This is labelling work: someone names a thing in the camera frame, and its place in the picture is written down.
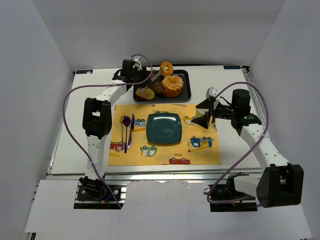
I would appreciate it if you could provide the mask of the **silver metal tongs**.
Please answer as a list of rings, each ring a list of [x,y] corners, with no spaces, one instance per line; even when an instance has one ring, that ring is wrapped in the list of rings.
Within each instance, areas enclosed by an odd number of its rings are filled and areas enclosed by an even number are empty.
[[[143,94],[147,89],[153,89],[154,87],[154,82],[156,79],[163,74],[163,70],[152,70],[151,71],[151,77],[149,79],[149,83],[147,86],[143,87],[140,89],[140,92]]]

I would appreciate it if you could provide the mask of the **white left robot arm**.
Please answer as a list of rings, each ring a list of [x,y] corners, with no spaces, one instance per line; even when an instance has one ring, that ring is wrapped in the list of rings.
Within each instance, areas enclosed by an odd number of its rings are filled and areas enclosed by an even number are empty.
[[[134,84],[145,83],[151,76],[141,64],[141,55],[134,54],[122,62],[122,68],[113,75],[110,86],[95,98],[84,102],[82,127],[88,144],[88,160],[85,177],[101,180],[104,175],[104,147],[112,129],[112,106]]]

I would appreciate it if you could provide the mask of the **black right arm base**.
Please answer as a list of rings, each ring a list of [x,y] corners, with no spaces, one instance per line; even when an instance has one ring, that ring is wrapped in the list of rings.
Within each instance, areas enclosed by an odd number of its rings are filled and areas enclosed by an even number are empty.
[[[215,202],[221,202],[247,197],[247,194],[236,191],[234,187],[234,178],[246,175],[247,174],[243,174],[241,172],[229,175],[225,183],[219,183],[214,188],[214,190],[210,194],[210,200]],[[239,213],[257,211],[258,205],[254,197],[233,201],[231,203],[210,204],[211,213]]]

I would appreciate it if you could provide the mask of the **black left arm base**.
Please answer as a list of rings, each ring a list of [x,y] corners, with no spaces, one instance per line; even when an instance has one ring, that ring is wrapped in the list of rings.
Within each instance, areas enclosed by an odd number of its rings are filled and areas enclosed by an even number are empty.
[[[124,205],[121,185],[106,187],[99,179],[80,177],[73,208],[76,210],[120,210]]]

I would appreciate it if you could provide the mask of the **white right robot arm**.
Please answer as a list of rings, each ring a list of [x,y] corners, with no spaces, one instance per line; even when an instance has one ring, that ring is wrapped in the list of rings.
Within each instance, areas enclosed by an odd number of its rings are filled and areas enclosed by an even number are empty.
[[[249,146],[250,154],[257,159],[262,175],[260,178],[247,173],[226,173],[223,190],[216,190],[215,183],[209,190],[211,204],[229,204],[256,198],[263,208],[295,206],[301,203],[304,170],[299,164],[291,164],[274,146],[264,133],[264,126],[255,114],[251,113],[250,92],[235,89],[231,103],[220,103],[218,91],[210,87],[206,99],[196,108],[204,110],[201,117],[192,120],[203,128],[216,119],[225,119]]]

